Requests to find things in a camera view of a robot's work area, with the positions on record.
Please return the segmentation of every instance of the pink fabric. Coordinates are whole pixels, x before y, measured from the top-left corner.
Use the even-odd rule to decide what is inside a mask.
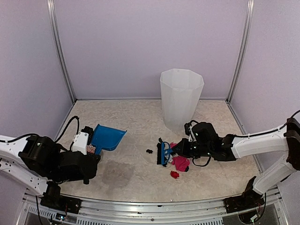
[[[172,165],[175,164],[176,170],[185,172],[186,167],[189,166],[190,161],[188,158],[177,156],[173,157]]]
[[[176,144],[177,143],[174,143],[174,142],[170,143],[170,148],[173,148]]]

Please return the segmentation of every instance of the dustpan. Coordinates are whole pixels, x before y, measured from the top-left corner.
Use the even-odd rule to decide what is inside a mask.
[[[126,132],[98,124],[94,130],[91,142],[96,147],[95,154],[99,155],[102,149],[107,151],[115,150]]]

